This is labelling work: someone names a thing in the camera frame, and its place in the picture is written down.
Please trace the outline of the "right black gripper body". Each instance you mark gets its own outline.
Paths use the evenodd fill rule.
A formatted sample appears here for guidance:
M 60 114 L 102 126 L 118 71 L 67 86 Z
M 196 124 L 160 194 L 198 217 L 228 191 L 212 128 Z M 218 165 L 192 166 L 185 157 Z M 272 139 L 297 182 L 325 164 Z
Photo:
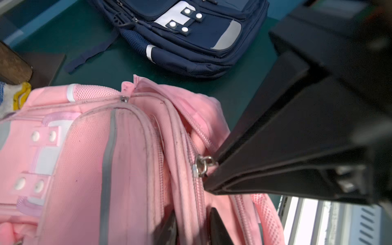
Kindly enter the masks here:
M 292 51 L 311 64 L 311 85 L 332 77 L 379 111 L 376 204 L 391 207 L 392 33 L 381 15 L 342 19 L 308 1 L 278 23 L 270 38 L 280 55 Z

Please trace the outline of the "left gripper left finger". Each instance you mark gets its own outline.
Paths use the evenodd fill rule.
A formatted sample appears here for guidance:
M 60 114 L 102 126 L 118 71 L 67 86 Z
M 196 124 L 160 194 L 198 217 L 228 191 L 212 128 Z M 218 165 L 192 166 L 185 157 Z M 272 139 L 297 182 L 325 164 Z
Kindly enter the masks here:
M 174 211 L 170 213 L 164 221 L 160 232 L 155 238 L 155 245 L 176 245 L 178 239 L 178 226 L 176 214 Z

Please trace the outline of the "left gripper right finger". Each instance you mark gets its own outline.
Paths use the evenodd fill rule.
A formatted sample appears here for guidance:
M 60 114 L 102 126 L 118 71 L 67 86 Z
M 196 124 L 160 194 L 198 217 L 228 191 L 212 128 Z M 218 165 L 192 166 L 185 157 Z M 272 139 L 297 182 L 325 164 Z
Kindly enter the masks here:
M 209 221 L 211 245 L 234 245 L 216 208 L 210 209 Z

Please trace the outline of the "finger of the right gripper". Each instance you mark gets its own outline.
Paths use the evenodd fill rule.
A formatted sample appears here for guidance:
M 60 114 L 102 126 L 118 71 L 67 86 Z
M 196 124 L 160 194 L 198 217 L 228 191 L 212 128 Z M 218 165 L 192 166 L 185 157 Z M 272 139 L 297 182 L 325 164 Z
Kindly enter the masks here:
M 214 154 L 215 160 L 219 164 L 224 163 L 314 81 L 311 64 L 303 57 L 292 51 L 280 55 L 235 127 Z
M 328 77 L 299 92 L 219 157 L 204 182 L 214 195 L 272 193 L 375 204 L 380 113 Z

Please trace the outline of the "navy blue backpack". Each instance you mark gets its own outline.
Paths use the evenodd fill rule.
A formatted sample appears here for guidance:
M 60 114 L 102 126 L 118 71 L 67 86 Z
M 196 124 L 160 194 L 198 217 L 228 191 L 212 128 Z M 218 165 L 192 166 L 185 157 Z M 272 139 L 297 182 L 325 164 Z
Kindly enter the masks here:
M 92 1 L 113 25 L 110 37 L 65 66 L 73 73 L 118 37 L 176 74 L 219 78 L 247 51 L 263 25 L 268 1 Z

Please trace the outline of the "pink backpack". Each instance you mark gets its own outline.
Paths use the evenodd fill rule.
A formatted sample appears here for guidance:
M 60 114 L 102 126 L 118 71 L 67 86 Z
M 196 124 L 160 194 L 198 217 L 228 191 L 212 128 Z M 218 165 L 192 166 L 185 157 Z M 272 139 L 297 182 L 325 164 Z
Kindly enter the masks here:
M 35 89 L 1 120 L 1 244 L 154 245 L 174 211 L 177 245 L 211 245 L 216 208 L 234 245 L 282 245 L 268 195 L 203 186 L 229 133 L 215 98 L 139 76 Z

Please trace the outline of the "pink cherry blossom tree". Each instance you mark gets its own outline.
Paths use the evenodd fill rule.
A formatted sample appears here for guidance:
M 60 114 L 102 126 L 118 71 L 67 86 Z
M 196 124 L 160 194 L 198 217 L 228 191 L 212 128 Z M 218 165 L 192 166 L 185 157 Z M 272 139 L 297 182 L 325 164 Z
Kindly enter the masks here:
M 64 59 L 65 54 L 18 54 L 1 42 L 1 81 L 10 85 L 28 82 L 33 89 L 49 86 Z

